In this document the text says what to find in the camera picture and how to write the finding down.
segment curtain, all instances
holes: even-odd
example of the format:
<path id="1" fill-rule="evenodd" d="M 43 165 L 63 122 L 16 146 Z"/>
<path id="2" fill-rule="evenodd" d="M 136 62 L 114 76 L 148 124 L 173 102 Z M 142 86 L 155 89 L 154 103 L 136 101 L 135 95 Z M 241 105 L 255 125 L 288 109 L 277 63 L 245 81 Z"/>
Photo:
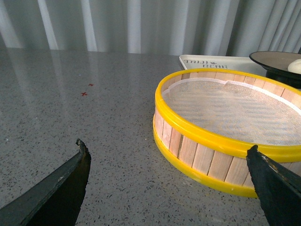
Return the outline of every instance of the curtain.
<path id="1" fill-rule="evenodd" d="M 0 0 L 0 49 L 297 53 L 301 0 Z"/>

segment white mesh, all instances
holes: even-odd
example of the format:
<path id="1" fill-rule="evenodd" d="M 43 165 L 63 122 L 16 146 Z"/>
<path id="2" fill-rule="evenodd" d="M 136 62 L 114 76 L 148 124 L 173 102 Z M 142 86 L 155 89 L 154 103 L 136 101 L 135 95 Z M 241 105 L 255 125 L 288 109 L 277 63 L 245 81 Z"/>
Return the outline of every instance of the white mesh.
<path id="1" fill-rule="evenodd" d="M 300 109 L 261 88 L 195 78 L 174 83 L 162 96 L 173 111 L 208 131 L 256 144 L 301 144 Z"/>

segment plate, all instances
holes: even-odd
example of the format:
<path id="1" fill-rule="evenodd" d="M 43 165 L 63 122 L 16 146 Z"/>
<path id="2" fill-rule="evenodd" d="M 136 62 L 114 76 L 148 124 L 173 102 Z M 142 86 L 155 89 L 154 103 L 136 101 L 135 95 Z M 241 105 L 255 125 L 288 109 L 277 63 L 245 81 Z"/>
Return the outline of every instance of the plate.
<path id="1" fill-rule="evenodd" d="M 260 51 L 250 54 L 250 59 L 267 70 L 266 77 L 301 89 L 301 74 L 289 72 L 289 64 L 301 55 L 297 53 Z"/>

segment white food item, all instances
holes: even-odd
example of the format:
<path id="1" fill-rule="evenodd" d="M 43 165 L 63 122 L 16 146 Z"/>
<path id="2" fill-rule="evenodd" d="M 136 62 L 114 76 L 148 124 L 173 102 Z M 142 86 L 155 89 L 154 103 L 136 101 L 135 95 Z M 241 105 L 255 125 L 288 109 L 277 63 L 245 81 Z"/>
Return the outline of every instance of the white food item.
<path id="1" fill-rule="evenodd" d="M 291 62 L 290 65 L 288 66 L 287 70 L 289 72 L 301 74 L 301 59 Z"/>

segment countertop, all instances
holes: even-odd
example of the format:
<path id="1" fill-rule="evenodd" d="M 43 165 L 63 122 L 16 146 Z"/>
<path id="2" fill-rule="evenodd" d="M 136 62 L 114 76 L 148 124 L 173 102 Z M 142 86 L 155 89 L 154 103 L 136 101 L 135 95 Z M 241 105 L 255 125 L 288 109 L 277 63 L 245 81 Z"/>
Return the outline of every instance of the countertop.
<path id="1" fill-rule="evenodd" d="M 182 174 L 152 134 L 158 83 L 178 56 L 0 51 L 0 208 L 77 153 L 92 156 L 77 224 L 267 226 L 260 201 Z"/>

